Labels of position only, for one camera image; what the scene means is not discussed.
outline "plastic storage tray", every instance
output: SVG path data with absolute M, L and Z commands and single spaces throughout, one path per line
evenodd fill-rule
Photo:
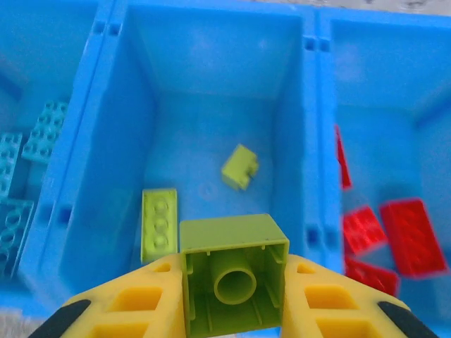
M 105 38 L 55 206 L 71 217 L 48 238 L 40 289 L 61 303 L 139 266 L 143 189 L 176 188 L 179 221 L 270 213 L 291 252 L 322 261 L 314 9 L 233 1 L 115 8 L 115 34 Z M 245 192 L 221 180 L 239 143 L 260 163 Z
M 323 9 L 318 36 L 327 222 L 340 222 L 337 123 L 353 181 L 343 209 L 363 199 L 378 212 L 386 202 L 419 197 L 450 262 L 451 18 Z M 366 260 L 395 269 L 387 247 Z M 451 337 L 445 285 L 450 274 L 401 281 L 401 300 L 439 337 Z
M 106 22 L 105 12 L 94 0 L 0 2 L 0 308 L 34 316 L 51 310 L 17 267 L 21 253 L 22 262 L 37 262 L 33 246 L 44 248 L 99 56 L 100 31 L 90 32 L 94 18 Z M 40 115 L 48 101 L 61 102 L 57 128 L 38 124 L 46 117 L 56 123 L 53 107 Z M 32 161 L 24 155 L 28 142 Z

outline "bin floor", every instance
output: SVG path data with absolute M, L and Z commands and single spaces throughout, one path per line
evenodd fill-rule
M 377 212 L 386 201 L 421 196 L 418 146 L 409 111 L 339 106 L 338 124 L 354 193 L 361 197 L 356 204 L 369 203 Z
M 165 94 L 158 104 L 144 188 L 175 187 L 179 220 L 269 213 L 274 104 L 258 99 Z M 246 191 L 221 179 L 221 167 L 243 144 L 260 169 Z

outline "red duplo brick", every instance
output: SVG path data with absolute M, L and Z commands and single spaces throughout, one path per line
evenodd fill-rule
M 352 187 L 350 171 L 347 167 L 345 148 L 341 140 L 340 128 L 335 126 L 335 137 L 337 139 L 337 157 L 341 167 L 341 187 L 343 189 L 349 189 Z
M 392 296 L 400 289 L 400 277 L 394 271 L 345 257 L 346 276 Z
M 445 257 L 421 199 L 381 206 L 381 217 L 393 259 L 402 275 L 428 277 L 447 271 Z
M 345 252 L 361 255 L 387 243 L 387 237 L 369 206 L 343 216 Z

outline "bin compartment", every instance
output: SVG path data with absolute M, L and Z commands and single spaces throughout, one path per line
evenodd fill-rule
M 56 207 L 71 217 L 43 264 L 60 276 L 49 296 L 140 265 L 143 189 L 175 188 L 179 221 L 270 213 L 304 254 L 320 226 L 313 19 L 287 5 L 116 6 Z M 221 179 L 238 144 L 259 159 L 246 191 Z
M 99 41 L 88 40 L 98 6 L 94 0 L 0 3 L 0 251 L 7 257 L 0 307 L 25 315 L 49 314 L 34 298 L 27 269 L 18 266 L 39 265 L 33 243 L 44 248 L 50 215 L 39 213 L 38 201 L 43 197 L 51 210 L 61 190 L 98 57 Z M 55 110 L 50 101 L 58 102 Z
M 342 210 L 368 203 L 378 213 L 379 206 L 390 201 L 420 198 L 448 261 L 450 33 L 449 18 L 320 11 L 323 140 L 334 144 L 338 124 L 353 183 L 352 191 L 343 193 Z M 322 156 L 326 214 L 339 225 L 340 183 L 326 175 L 328 163 L 336 162 L 335 152 Z M 395 269 L 387 247 L 365 260 Z M 451 285 L 449 273 L 421 281 L 402 278 L 400 294 L 441 334 L 451 333 L 451 298 L 443 291 L 445 284 Z

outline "lime green duplo brick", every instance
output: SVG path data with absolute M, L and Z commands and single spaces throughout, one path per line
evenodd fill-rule
M 181 222 L 187 337 L 282 325 L 288 245 L 270 215 Z
M 250 177 L 254 177 L 259 169 L 257 155 L 245 146 L 238 144 L 232 156 L 221 169 L 223 181 L 233 189 L 246 190 Z
M 148 263 L 177 252 L 177 191 L 142 192 L 141 261 Z

